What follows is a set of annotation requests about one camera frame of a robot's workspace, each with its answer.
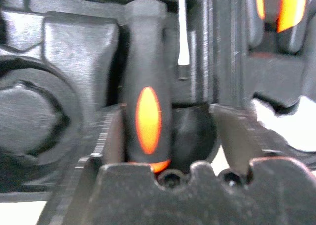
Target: screwdriver handle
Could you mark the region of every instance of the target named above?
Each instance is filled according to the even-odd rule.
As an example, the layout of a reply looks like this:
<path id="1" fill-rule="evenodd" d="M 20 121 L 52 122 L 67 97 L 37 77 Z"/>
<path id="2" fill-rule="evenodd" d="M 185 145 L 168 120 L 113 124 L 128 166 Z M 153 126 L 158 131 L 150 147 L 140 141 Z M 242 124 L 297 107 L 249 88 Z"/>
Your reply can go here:
<path id="1" fill-rule="evenodd" d="M 132 162 L 150 163 L 155 172 L 170 162 L 171 97 L 163 56 L 167 7 L 157 0 L 126 5 L 130 44 L 124 101 L 127 154 Z"/>
<path id="2" fill-rule="evenodd" d="M 250 48 L 257 47 L 264 33 L 265 9 L 263 0 L 246 0 L 248 15 L 248 42 Z"/>
<path id="3" fill-rule="evenodd" d="M 280 50 L 296 53 L 300 50 L 308 19 L 307 0 L 281 0 L 277 44 Z"/>

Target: black and orange handle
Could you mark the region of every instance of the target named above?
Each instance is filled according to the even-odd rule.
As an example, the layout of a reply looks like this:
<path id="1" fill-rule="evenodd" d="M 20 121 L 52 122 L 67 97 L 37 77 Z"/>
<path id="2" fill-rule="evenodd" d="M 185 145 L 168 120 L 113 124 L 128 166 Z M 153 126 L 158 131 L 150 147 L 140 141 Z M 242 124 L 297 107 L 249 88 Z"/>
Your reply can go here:
<path id="1" fill-rule="evenodd" d="M 167 7 L 157 0 L 136 0 L 125 8 L 130 33 L 123 86 L 127 155 L 159 172 L 170 162 L 171 144 L 172 106 L 163 56 Z"/>
<path id="2" fill-rule="evenodd" d="M 307 0 L 281 0 L 277 43 L 280 50 L 296 53 L 300 50 L 308 19 Z"/>
<path id="3" fill-rule="evenodd" d="M 264 33 L 264 0 L 246 0 L 248 15 L 248 42 L 250 48 L 257 47 Z"/>

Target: metal shaft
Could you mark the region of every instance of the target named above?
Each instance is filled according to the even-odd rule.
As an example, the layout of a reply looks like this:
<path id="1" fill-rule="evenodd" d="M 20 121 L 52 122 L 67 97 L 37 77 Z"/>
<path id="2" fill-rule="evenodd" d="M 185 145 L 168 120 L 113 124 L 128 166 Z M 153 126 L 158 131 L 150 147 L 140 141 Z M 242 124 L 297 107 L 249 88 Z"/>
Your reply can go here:
<path id="1" fill-rule="evenodd" d="M 180 30 L 180 50 L 178 65 L 185 66 L 190 64 L 190 53 L 188 45 L 187 31 L 187 7 L 186 0 L 179 0 L 179 30 Z"/>

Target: tool holder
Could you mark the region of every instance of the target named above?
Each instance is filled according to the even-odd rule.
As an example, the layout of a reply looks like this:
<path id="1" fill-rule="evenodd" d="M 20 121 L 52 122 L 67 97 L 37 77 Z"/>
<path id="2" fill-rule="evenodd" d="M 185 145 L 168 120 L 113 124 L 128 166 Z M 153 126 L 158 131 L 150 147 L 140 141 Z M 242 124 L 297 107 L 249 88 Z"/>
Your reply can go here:
<path id="1" fill-rule="evenodd" d="M 258 97 L 289 108 L 301 94 L 315 100 L 315 18 L 308 22 L 308 38 L 296 55 L 277 50 L 270 25 L 262 43 L 249 50 L 246 0 L 187 0 L 191 65 L 188 79 L 182 80 L 177 69 L 177 0 L 160 0 L 168 6 L 164 55 L 173 108 L 170 168 L 190 172 L 189 177 L 171 176 L 178 179 L 174 188 L 168 188 L 158 185 L 150 167 L 124 162 L 121 84 L 129 41 L 124 6 L 131 1 L 1 0 L 0 98 L 16 94 L 15 86 L 22 82 L 22 93 L 32 95 L 32 101 L 26 100 L 25 108 L 16 112 L 21 117 L 25 109 L 32 112 L 34 102 L 37 108 L 50 105 L 51 111 L 40 112 L 45 116 L 42 128 L 49 131 L 27 137 L 39 147 L 13 152 L 0 147 L 2 161 L 9 165 L 0 168 L 0 175 L 10 178 L 0 179 L 0 201 L 49 199 L 39 225 L 253 224 L 264 216 L 269 224 L 287 219 L 305 219 L 309 224 L 315 213 L 309 210 L 315 201 L 315 182 L 296 161 L 267 156 L 294 157 L 314 168 L 314 154 L 295 151 L 279 135 L 256 125 L 255 133 L 273 143 L 256 144 L 255 150 L 253 145 L 223 145 L 233 170 L 219 177 L 207 162 L 213 160 L 220 142 L 211 104 L 249 109 L 252 98 Z M 49 124 L 46 118 L 51 115 L 53 119 L 58 115 L 57 122 Z M 0 127 L 9 121 L 20 123 L 0 119 Z M 41 128 L 32 117 L 27 122 L 23 129 Z M 56 125 L 62 126 L 61 132 L 54 131 Z M 48 148 L 43 146 L 47 141 Z M 192 164 L 196 160 L 206 161 Z M 301 186 L 300 180 L 306 183 Z M 284 211 L 292 200 L 307 215 Z M 145 214 L 138 221 L 133 216 L 139 218 L 141 211 Z"/>

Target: screwdriver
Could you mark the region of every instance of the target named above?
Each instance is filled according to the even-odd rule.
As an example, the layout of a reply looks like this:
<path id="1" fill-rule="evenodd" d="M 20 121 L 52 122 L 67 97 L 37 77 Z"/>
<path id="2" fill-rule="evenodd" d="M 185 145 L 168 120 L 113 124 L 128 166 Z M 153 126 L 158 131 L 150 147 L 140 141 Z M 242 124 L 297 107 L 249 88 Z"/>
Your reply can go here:
<path id="1" fill-rule="evenodd" d="M 248 33 L 250 48 L 257 47 L 264 33 L 265 9 L 263 0 L 247 0 Z"/>
<path id="2" fill-rule="evenodd" d="M 280 50 L 296 53 L 300 50 L 307 25 L 307 0 L 281 0 L 277 43 Z"/>
<path id="3" fill-rule="evenodd" d="M 130 43 L 123 99 L 126 103 L 127 155 L 149 163 L 154 172 L 170 163 L 171 96 L 163 56 L 167 6 L 135 0 L 125 6 Z"/>
<path id="4" fill-rule="evenodd" d="M 188 79 L 190 67 L 190 53 L 187 30 L 187 6 L 186 0 L 179 0 L 179 58 L 178 58 L 178 78 Z"/>

